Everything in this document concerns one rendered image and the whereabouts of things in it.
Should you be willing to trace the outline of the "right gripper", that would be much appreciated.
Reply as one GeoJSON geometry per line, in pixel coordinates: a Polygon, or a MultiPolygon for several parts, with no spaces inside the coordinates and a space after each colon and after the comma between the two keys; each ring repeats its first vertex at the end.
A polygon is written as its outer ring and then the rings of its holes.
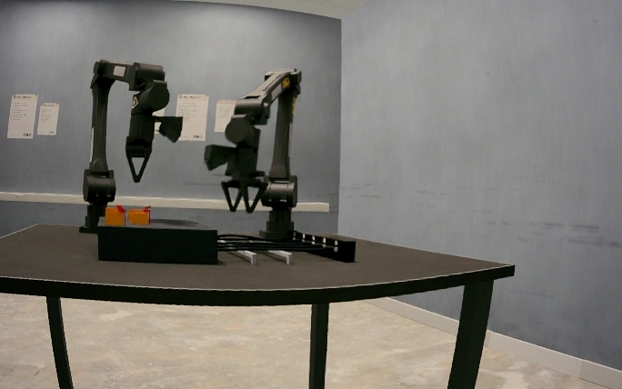
{"type": "Polygon", "coordinates": [[[145,167],[149,160],[149,157],[153,151],[153,148],[152,148],[153,136],[152,135],[140,135],[142,115],[151,115],[151,114],[140,113],[137,115],[131,115],[130,129],[129,129],[130,136],[129,135],[127,136],[126,146],[125,146],[127,159],[129,161],[132,175],[136,183],[140,183],[143,173],[145,171],[145,167]],[[139,135],[139,136],[134,136],[134,135],[139,135]],[[135,171],[135,166],[134,166],[133,159],[132,159],[134,157],[145,158],[142,164],[142,167],[140,169],[139,175],[137,175],[135,171]]]}

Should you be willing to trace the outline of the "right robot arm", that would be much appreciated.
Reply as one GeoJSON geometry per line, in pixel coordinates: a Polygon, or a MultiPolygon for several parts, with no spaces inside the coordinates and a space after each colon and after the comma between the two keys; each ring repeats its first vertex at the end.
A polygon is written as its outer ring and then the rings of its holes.
{"type": "Polygon", "coordinates": [[[128,91],[139,92],[133,95],[131,115],[151,114],[142,115],[140,135],[152,135],[154,140],[156,123],[161,123],[158,132],[174,143],[182,134],[183,115],[153,115],[153,112],[166,107],[170,100],[170,92],[165,81],[166,72],[163,71],[161,65],[128,62],[120,64],[117,61],[107,60],[95,62],[94,76],[90,84],[93,96],[90,165],[89,169],[84,171],[83,183],[83,197],[90,205],[87,206],[85,225],[79,226],[79,232],[97,234],[100,216],[105,217],[105,207],[115,200],[114,170],[108,170],[105,140],[108,94],[116,79],[121,82],[127,81],[128,91]],[[164,82],[161,82],[163,80],[164,82]]]}

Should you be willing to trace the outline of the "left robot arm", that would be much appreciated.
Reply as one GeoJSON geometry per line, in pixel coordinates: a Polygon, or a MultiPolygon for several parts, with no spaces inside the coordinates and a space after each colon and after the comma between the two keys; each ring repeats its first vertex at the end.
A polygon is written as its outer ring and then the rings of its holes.
{"type": "Polygon", "coordinates": [[[287,236],[287,230],[294,230],[291,212],[297,203],[297,176],[290,174],[290,151],[294,108],[297,95],[301,93],[301,81],[302,73],[296,69],[274,69],[268,72],[264,84],[237,101],[235,114],[226,126],[226,137],[237,147],[214,143],[206,145],[205,160],[209,170],[225,163],[226,169],[251,169],[253,148],[248,147],[259,149],[261,137],[261,129],[256,125],[267,125],[271,117],[271,104],[278,98],[273,161],[269,175],[263,180],[269,186],[261,197],[262,206],[272,207],[265,231],[272,233],[259,230],[259,235],[263,237],[284,237],[287,236]],[[284,209],[277,209],[283,207],[276,206],[283,206],[284,209]]]}

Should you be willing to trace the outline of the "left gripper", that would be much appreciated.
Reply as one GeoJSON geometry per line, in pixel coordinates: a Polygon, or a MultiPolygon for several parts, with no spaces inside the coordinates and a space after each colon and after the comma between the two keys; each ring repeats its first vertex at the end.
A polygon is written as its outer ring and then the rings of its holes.
{"type": "MultiPolygon", "coordinates": [[[[250,147],[253,148],[253,147],[250,147]]],[[[244,196],[246,211],[248,213],[253,213],[256,205],[258,204],[260,198],[266,191],[269,186],[268,182],[263,182],[262,178],[256,178],[257,176],[266,177],[266,171],[256,170],[257,169],[257,160],[258,160],[259,149],[253,148],[253,156],[252,156],[252,164],[250,168],[235,168],[235,169],[227,169],[225,175],[233,176],[232,179],[228,179],[228,181],[221,181],[221,185],[226,196],[226,200],[228,203],[228,207],[230,211],[235,212],[236,208],[239,204],[239,201],[244,196]],[[245,176],[246,175],[246,176],[245,176]],[[250,177],[252,176],[252,177],[250,177]],[[250,205],[249,201],[249,189],[248,187],[258,187],[259,190],[257,192],[256,198],[252,205],[250,205]],[[228,187],[237,188],[237,194],[234,204],[232,204],[230,194],[228,191],[228,187]]]]}

